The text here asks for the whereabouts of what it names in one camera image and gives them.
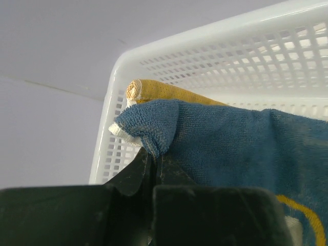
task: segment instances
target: terry cloth fabric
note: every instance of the terry cloth fabric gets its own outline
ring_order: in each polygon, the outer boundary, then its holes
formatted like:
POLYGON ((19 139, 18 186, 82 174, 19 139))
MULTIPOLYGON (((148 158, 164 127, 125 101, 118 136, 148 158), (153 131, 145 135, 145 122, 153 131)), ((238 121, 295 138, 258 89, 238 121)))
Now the terry cloth fabric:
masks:
POLYGON ((185 89, 151 79, 133 80, 127 88, 126 95, 128 106, 142 104, 154 99, 179 99, 188 103, 226 105, 185 89))
POLYGON ((262 187, 303 226, 303 245, 326 245, 328 123, 277 110, 153 100, 120 114, 110 130, 164 155, 198 184, 262 187))

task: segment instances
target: yellow towel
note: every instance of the yellow towel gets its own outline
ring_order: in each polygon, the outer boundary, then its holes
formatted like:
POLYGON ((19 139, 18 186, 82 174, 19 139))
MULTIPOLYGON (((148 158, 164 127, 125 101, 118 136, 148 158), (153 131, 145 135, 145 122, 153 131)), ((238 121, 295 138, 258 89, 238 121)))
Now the yellow towel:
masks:
POLYGON ((179 99, 188 103, 227 106, 219 101, 156 80, 136 79, 129 84, 127 88, 128 106, 142 104, 154 99, 179 99))

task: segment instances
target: white plastic basket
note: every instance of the white plastic basket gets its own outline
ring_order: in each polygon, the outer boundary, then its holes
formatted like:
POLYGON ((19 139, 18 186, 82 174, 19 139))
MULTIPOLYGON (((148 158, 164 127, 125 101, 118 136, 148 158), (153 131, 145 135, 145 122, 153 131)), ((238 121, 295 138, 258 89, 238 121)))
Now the white plastic basket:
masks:
POLYGON ((137 78, 156 79, 232 106, 328 119, 328 1, 288 1, 123 54, 110 77, 90 183, 104 183, 138 149, 108 130, 137 78))

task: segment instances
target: white ceiling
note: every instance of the white ceiling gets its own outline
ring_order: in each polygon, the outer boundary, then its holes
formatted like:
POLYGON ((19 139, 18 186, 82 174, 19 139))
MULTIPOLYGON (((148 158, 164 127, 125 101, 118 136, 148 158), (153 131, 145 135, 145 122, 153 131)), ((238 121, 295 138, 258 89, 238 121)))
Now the white ceiling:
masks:
POLYGON ((1 0, 0 75, 103 100, 125 51, 283 0, 1 0))

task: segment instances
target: towel fold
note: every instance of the towel fold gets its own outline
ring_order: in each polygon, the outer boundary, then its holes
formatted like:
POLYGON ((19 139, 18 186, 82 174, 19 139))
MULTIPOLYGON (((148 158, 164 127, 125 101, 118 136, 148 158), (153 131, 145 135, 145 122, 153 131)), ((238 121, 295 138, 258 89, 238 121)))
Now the towel fold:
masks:
POLYGON ((110 130, 172 159, 198 184, 262 187, 304 228, 303 244, 325 246, 328 123, 254 111, 153 100, 120 114, 110 130))
POLYGON ((128 106, 142 104, 154 99, 179 99, 188 103, 226 105, 185 89, 151 79, 133 80, 126 91, 128 106))

